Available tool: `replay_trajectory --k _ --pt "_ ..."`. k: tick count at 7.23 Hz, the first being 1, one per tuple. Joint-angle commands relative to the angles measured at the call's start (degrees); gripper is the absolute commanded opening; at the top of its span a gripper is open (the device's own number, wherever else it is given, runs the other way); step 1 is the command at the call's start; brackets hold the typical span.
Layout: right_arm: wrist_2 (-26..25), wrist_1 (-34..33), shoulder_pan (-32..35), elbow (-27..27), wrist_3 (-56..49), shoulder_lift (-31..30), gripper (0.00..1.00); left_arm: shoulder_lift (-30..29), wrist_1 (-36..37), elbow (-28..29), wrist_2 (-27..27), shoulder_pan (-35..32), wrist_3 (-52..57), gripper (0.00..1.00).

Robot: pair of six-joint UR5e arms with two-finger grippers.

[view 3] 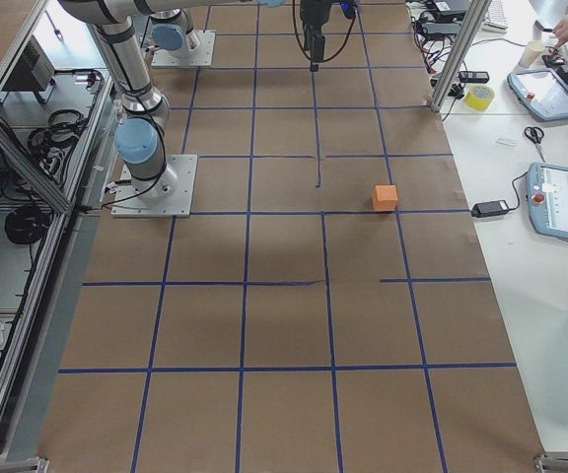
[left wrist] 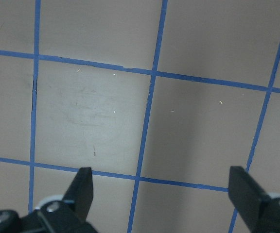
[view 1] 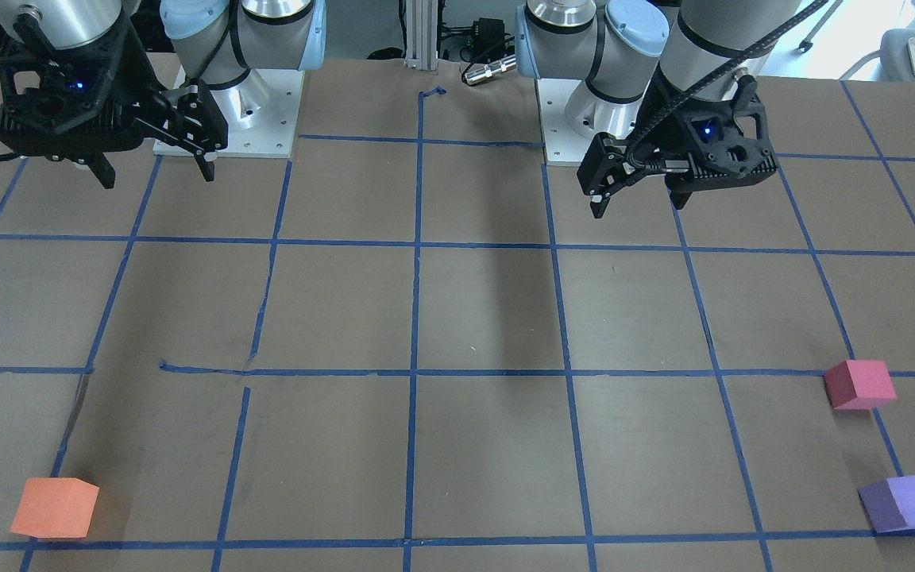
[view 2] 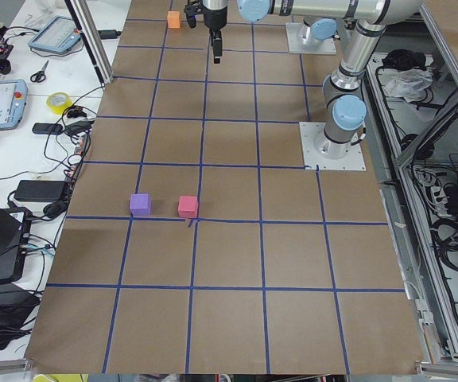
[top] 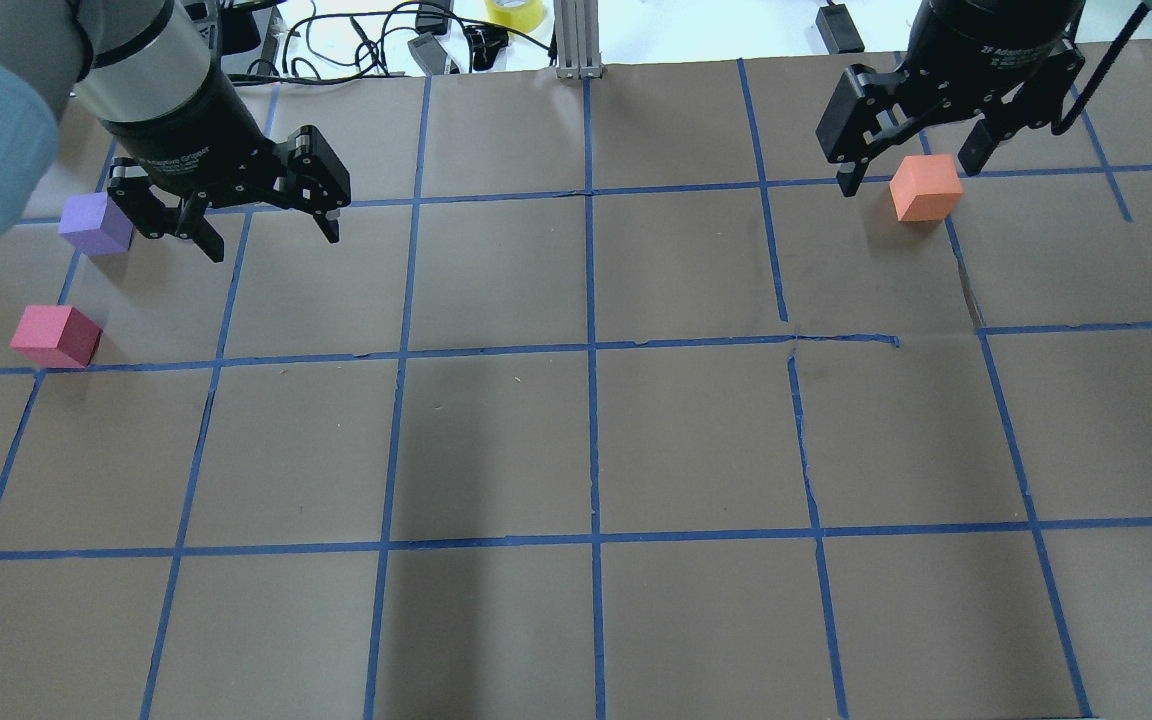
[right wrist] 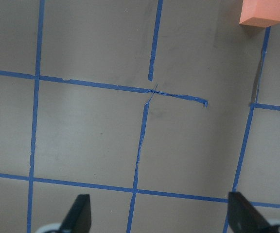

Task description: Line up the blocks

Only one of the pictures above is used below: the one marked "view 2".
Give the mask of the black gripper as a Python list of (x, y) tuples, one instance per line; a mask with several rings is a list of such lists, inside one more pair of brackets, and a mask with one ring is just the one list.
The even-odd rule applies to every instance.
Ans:
[(223, 55), (223, 38), (220, 31), (227, 24), (227, 8), (210, 10), (203, 8), (204, 25), (212, 30), (213, 62), (219, 64)]

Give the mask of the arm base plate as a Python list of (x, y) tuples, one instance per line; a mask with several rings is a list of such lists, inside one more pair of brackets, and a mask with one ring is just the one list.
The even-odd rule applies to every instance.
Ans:
[(315, 38), (313, 29), (304, 23), (288, 22), (285, 24), (289, 53), (335, 55), (336, 46), (333, 37), (324, 40)]
[(330, 141), (324, 134), (325, 123), (300, 122), (301, 147), (307, 170), (365, 171), (365, 161), (358, 139), (353, 134), (350, 142)]

